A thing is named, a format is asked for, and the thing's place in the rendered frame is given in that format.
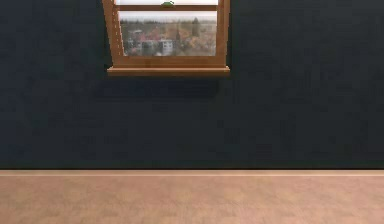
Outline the wooden framed window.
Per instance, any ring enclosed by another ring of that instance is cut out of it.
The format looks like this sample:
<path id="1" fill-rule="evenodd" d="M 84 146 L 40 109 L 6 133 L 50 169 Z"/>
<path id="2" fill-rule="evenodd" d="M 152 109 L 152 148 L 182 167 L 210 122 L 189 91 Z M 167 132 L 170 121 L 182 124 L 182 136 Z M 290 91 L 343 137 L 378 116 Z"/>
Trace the wooden framed window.
<path id="1" fill-rule="evenodd" d="M 231 0 L 101 0 L 110 77 L 227 76 Z"/>

